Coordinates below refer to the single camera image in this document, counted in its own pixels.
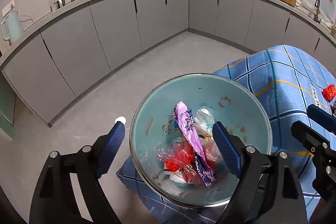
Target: faucet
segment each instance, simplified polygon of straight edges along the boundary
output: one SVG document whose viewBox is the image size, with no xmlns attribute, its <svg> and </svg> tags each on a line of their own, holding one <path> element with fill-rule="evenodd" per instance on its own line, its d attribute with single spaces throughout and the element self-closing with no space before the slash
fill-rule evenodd
<svg viewBox="0 0 336 224">
<path fill-rule="evenodd" d="M 317 11 L 316 11 L 316 15 L 314 16 L 314 21 L 317 23 L 321 23 L 321 19 L 319 20 L 320 0 L 316 0 L 315 7 L 317 8 Z"/>
</svg>

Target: kettle handle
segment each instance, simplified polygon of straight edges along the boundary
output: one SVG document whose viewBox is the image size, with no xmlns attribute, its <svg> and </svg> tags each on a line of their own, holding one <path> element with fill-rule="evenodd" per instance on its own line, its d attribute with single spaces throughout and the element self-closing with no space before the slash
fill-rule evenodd
<svg viewBox="0 0 336 224">
<path fill-rule="evenodd" d="M 1 22 L 1 33 L 2 33 L 3 40 L 8 41 L 8 40 L 9 40 L 9 34 L 8 34 L 7 26 L 6 26 L 6 30 L 7 30 L 7 35 L 8 35 L 8 37 L 5 37 L 4 31 L 3 31 L 3 25 L 4 25 L 5 23 L 6 23 L 6 20 L 4 19 L 4 20 Z"/>
</svg>

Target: ribbed blue pad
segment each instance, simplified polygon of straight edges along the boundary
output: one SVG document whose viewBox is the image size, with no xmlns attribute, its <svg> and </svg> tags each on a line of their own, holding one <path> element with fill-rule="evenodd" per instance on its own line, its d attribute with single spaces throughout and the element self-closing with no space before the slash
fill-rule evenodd
<svg viewBox="0 0 336 224">
<path fill-rule="evenodd" d="M 315 105 L 310 105 L 307 108 L 307 115 L 329 132 L 336 134 L 336 119 L 332 115 Z"/>
<path fill-rule="evenodd" d="M 212 128 L 212 134 L 230 173 L 236 175 L 237 178 L 240 178 L 242 173 L 242 163 L 233 144 L 217 123 L 215 123 Z"/>
<path fill-rule="evenodd" d="M 100 178 L 103 174 L 109 171 L 109 168 L 116 156 L 121 143 L 125 138 L 125 126 L 122 122 L 111 133 L 109 140 L 103 148 L 98 158 L 98 167 L 95 170 L 95 174 Z"/>
</svg>

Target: kitchen counter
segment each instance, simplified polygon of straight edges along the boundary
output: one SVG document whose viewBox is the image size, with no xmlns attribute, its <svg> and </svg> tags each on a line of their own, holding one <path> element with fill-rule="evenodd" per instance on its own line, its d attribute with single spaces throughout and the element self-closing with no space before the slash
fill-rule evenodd
<svg viewBox="0 0 336 224">
<path fill-rule="evenodd" d="M 186 29 L 249 53 L 298 47 L 336 75 L 336 40 L 280 0 L 77 0 L 25 30 L 0 66 L 21 100 L 52 125 L 120 66 Z"/>
<path fill-rule="evenodd" d="M 41 27 L 43 27 L 45 24 L 47 24 L 48 22 L 50 22 L 51 20 L 55 19 L 56 17 L 68 12 L 69 10 L 72 10 L 75 7 L 78 7 L 80 5 L 83 5 L 85 3 L 88 3 L 89 1 L 92 0 L 77 0 L 75 2 L 69 3 L 67 4 L 65 7 L 62 7 L 61 9 L 56 10 L 55 12 L 42 17 L 40 20 L 38 20 L 37 22 L 35 22 L 34 25 L 32 25 L 31 27 L 29 27 L 28 29 L 26 29 L 23 33 L 23 35 L 12 44 L 12 46 L 3 53 L 2 57 L 0 58 L 0 66 L 5 62 L 5 60 L 13 53 L 16 51 L 16 49 L 20 46 L 20 44 L 22 42 L 24 42 L 30 35 L 32 35 L 34 32 L 36 32 L 38 29 L 40 29 Z M 308 15 L 306 15 L 305 13 L 303 13 L 302 11 L 300 11 L 298 8 L 295 7 L 291 7 L 290 5 L 280 1 L 280 0 L 268 0 L 271 1 L 295 14 L 297 14 L 298 16 L 302 17 L 302 19 L 306 20 L 308 23 L 310 23 L 311 25 L 313 25 L 315 28 L 317 28 L 318 30 L 320 30 L 320 32 L 322 32 L 326 37 L 328 37 L 334 44 L 336 44 L 336 39 L 333 38 L 330 34 L 330 32 L 328 32 L 322 25 L 320 25 L 319 23 L 316 23 L 315 21 L 313 21 Z"/>
</svg>

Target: power outlet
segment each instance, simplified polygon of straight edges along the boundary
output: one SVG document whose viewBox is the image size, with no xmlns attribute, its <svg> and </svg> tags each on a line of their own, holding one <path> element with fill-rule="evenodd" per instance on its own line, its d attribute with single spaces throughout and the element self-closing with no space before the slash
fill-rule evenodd
<svg viewBox="0 0 336 224">
<path fill-rule="evenodd" d="M 10 3 L 6 5 L 5 8 L 2 9 L 2 17 L 5 17 L 5 15 L 11 10 L 11 5 L 15 6 L 14 0 L 12 0 Z"/>
</svg>

